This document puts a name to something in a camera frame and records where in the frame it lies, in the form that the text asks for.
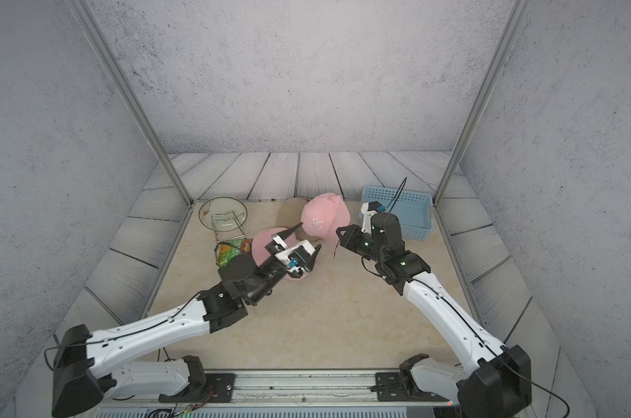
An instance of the beige floor mat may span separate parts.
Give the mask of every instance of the beige floor mat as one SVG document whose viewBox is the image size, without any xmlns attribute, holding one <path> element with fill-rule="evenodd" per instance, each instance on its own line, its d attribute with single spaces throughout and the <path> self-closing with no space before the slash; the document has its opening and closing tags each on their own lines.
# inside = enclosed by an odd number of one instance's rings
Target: beige floor mat
<svg viewBox="0 0 631 418">
<path fill-rule="evenodd" d="M 281 203 L 246 203 L 244 232 L 275 227 Z M 359 202 L 347 202 L 358 222 Z M 220 282 L 214 236 L 197 217 L 190 219 L 150 314 L 188 300 Z M 426 241 L 406 240 L 450 294 L 468 310 L 466 299 L 438 228 Z M 370 270 L 373 263 L 367 262 Z M 206 369 L 379 369 L 396 368 L 417 353 L 458 363 L 432 324 L 392 286 L 365 272 L 360 256 L 324 245 L 315 270 L 301 281 L 282 280 L 272 295 L 229 328 L 167 347 L 169 355 L 199 356 Z M 154 360 L 157 353 L 144 356 Z"/>
</svg>

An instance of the robotic arm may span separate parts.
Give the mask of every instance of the robotic arm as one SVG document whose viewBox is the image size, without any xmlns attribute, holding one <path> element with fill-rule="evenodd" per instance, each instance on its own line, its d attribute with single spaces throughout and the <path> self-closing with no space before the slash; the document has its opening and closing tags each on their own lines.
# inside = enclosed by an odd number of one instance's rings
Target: robotic arm
<svg viewBox="0 0 631 418">
<path fill-rule="evenodd" d="M 378 276 L 428 317 L 453 348 L 462 367 L 416 355 L 400 365 L 403 393 L 433 400 L 433 393 L 458 399 L 468 418 L 507 418 L 531 403 L 531 364 L 520 347 L 506 348 L 458 305 L 427 263 L 407 251 L 395 215 L 378 202 L 365 203 L 363 227 L 337 229 L 346 249 L 376 262 Z M 203 403 L 211 397 L 199 358 L 169 363 L 133 362 L 134 358 L 174 342 L 216 332 L 247 315 L 286 275 L 311 272 L 320 246 L 285 240 L 299 225 L 278 233 L 266 246 L 270 257 L 258 266 L 241 254 L 219 269 L 220 283 L 195 294 L 186 304 L 131 324 L 90 332 L 70 328 L 58 347 L 53 372 L 54 418 L 82 413 L 103 398 L 160 393 L 161 402 Z M 219 375 L 212 380 L 220 380 Z M 231 394 L 233 380 L 223 387 Z M 224 390 L 216 390 L 225 396 Z"/>
<path fill-rule="evenodd" d="M 247 254 L 234 257 L 219 269 L 219 284 L 184 305 L 107 330 L 90 332 L 85 325 L 67 330 L 54 360 L 54 418 L 82 413 L 111 397 L 160 393 L 161 402 L 206 401 L 210 385 L 199 358 L 131 360 L 226 328 L 248 314 L 244 304 L 256 305 L 286 274 L 299 278 L 311 272 L 321 246 L 304 240 L 289 247 L 285 241 L 301 226 L 274 235 L 266 245 L 270 256 L 260 266 Z"/>
<path fill-rule="evenodd" d="M 459 368 L 413 356 L 400 366 L 404 393 L 458 399 L 469 418 L 511 417 L 531 404 L 531 362 L 525 351 L 506 348 L 454 301 L 429 265 L 405 249 L 395 215 L 378 202 L 362 205 L 362 213 L 362 227 L 337 229 L 341 246 L 374 260 L 377 276 L 429 318 L 462 363 Z"/>
</svg>

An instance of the pink baseball cap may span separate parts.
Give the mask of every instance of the pink baseball cap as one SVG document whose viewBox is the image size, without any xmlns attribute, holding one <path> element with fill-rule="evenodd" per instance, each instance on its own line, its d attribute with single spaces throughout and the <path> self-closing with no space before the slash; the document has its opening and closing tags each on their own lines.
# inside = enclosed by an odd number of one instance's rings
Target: pink baseball cap
<svg viewBox="0 0 631 418">
<path fill-rule="evenodd" d="M 270 243 L 272 235 L 285 231 L 286 229 L 287 228 L 271 228 L 255 234 L 255 238 L 253 238 L 253 242 L 251 243 L 251 255 L 253 255 L 255 264 L 261 265 L 270 257 L 270 252 L 267 251 L 265 246 Z M 288 246 L 297 245 L 297 238 L 295 238 L 294 234 L 286 239 L 286 244 Z"/>
<path fill-rule="evenodd" d="M 341 195 L 323 193 L 304 206 L 302 228 L 313 236 L 324 238 L 334 253 L 339 237 L 336 229 L 350 224 L 350 212 Z"/>
</svg>

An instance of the blue plastic basket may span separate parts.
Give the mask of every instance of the blue plastic basket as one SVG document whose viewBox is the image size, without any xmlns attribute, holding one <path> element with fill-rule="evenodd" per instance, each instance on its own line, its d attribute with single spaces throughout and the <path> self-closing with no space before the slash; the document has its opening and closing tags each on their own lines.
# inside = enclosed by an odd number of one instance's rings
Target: blue plastic basket
<svg viewBox="0 0 631 418">
<path fill-rule="evenodd" d="M 395 195 L 396 188 L 364 186 L 361 202 L 378 201 L 389 209 L 391 198 Z M 432 220 L 432 196 L 419 191 L 403 190 L 401 196 L 392 209 L 399 223 L 403 238 L 419 239 L 424 241 L 434 229 Z"/>
</svg>

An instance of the wooden plank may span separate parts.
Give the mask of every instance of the wooden plank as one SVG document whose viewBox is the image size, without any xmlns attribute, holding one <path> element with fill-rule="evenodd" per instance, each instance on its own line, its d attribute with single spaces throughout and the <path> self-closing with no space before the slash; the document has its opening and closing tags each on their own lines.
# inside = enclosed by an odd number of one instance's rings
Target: wooden plank
<svg viewBox="0 0 631 418">
<path fill-rule="evenodd" d="M 185 173 L 181 180 L 190 196 L 193 199 L 201 198 L 238 156 L 238 153 L 211 154 Z"/>
<path fill-rule="evenodd" d="M 532 300 L 508 338 L 507 347 L 519 345 L 531 359 L 531 380 L 542 387 L 551 387 L 555 377 L 560 343 L 545 315 Z M 550 399 L 545 391 L 531 386 L 531 408 L 537 417 L 545 417 Z"/>
<path fill-rule="evenodd" d="M 512 258 L 473 282 L 473 294 L 483 311 L 487 330 L 505 339 L 531 297 Z"/>
<path fill-rule="evenodd" d="M 560 351 L 560 360 L 557 363 L 557 373 L 552 385 L 552 391 L 568 402 L 571 418 L 596 418 L 596 409 L 587 389 L 582 384 L 576 370 L 571 364 L 566 352 Z M 566 413 L 566 407 L 554 396 L 550 396 L 547 405 L 547 418 L 561 418 Z"/>
<path fill-rule="evenodd" d="M 360 155 L 385 187 L 397 188 L 404 177 L 408 177 L 406 190 L 421 191 L 432 196 L 436 194 L 433 188 L 420 180 L 394 156 L 387 153 L 360 153 Z"/>
<path fill-rule="evenodd" d="M 118 326 L 118 321 L 88 292 L 83 289 L 69 308 L 65 319 L 56 330 L 58 339 L 62 339 L 65 331 L 73 326 L 85 324 L 89 330 L 107 329 Z M 42 350 L 54 347 L 55 342 L 49 339 Z M 55 350 L 47 353 L 53 360 Z M 44 362 L 44 356 L 37 356 L 27 375 L 16 390 L 16 418 L 34 418 L 51 416 L 51 400 L 53 372 Z"/>
<path fill-rule="evenodd" d="M 438 188 L 438 184 L 445 173 L 445 164 L 447 163 L 444 154 L 440 151 L 404 151 L 391 154 L 427 183 L 429 187 L 434 190 Z M 445 197 L 476 197 L 476 193 L 471 188 L 467 178 L 463 175 L 458 175 L 453 176 L 450 181 Z"/>
<path fill-rule="evenodd" d="M 177 154 L 172 158 L 172 165 L 174 166 L 174 170 L 177 171 L 178 175 L 183 175 L 186 171 L 192 169 L 195 164 L 202 161 L 209 154 Z M 164 171 L 164 168 L 160 163 L 155 167 L 153 173 L 151 173 L 148 181 L 146 181 L 146 185 L 144 186 L 144 190 L 147 188 L 160 188 L 160 187 L 171 187 L 173 186 L 172 181 L 167 177 L 167 173 Z"/>
<path fill-rule="evenodd" d="M 437 151 L 437 152 L 438 154 L 441 155 L 441 158 L 443 158 L 446 164 L 450 161 L 450 151 Z M 458 175 L 458 176 L 464 175 L 464 171 L 462 170 L 462 167 L 459 166 L 459 164 L 457 165 L 457 168 L 454 170 L 454 173 L 455 175 Z"/>
<path fill-rule="evenodd" d="M 175 187 L 144 190 L 137 197 L 127 216 L 180 221 L 186 204 Z"/>
<path fill-rule="evenodd" d="M 443 199 L 440 208 L 451 235 L 492 225 L 478 199 Z"/>
<path fill-rule="evenodd" d="M 295 196 L 297 153 L 271 153 L 249 199 L 290 199 Z"/>
<path fill-rule="evenodd" d="M 478 279 L 510 256 L 494 226 L 451 238 L 468 280 Z"/>
<path fill-rule="evenodd" d="M 160 267 L 180 226 L 180 222 L 128 217 L 109 248 Z"/>
<path fill-rule="evenodd" d="M 477 196 L 466 177 L 453 176 L 444 197 L 475 199 Z"/>
<path fill-rule="evenodd" d="M 90 290 L 116 317 L 128 324 L 139 319 L 158 269 L 109 250 L 86 282 Z"/>
<path fill-rule="evenodd" d="M 383 186 L 359 153 L 330 153 L 329 156 L 346 199 L 361 199 L 361 190 L 366 185 Z"/>
<path fill-rule="evenodd" d="M 300 153 L 296 196 L 312 198 L 323 193 L 341 194 L 329 154 Z"/>
<path fill-rule="evenodd" d="M 402 151 L 390 153 L 400 163 L 408 167 L 429 187 L 436 190 L 445 172 L 443 154 L 428 151 Z"/>
<path fill-rule="evenodd" d="M 245 200 L 267 162 L 269 153 L 244 153 L 207 190 L 202 199 L 228 196 Z"/>
</svg>

